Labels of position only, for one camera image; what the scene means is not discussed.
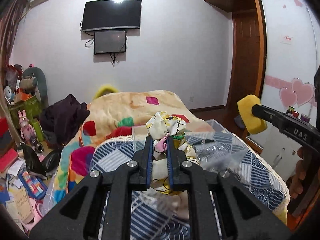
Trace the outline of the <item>person's right hand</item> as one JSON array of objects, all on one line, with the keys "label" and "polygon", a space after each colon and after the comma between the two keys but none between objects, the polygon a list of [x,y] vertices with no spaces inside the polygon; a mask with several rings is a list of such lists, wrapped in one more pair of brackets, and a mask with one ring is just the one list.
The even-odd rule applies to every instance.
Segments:
[{"label": "person's right hand", "polygon": [[289,193],[291,199],[296,199],[302,192],[303,186],[302,181],[305,179],[306,171],[303,167],[304,154],[307,152],[307,148],[301,147],[297,151],[297,155],[300,160],[296,163],[295,175],[292,178],[292,183],[289,187]]}]

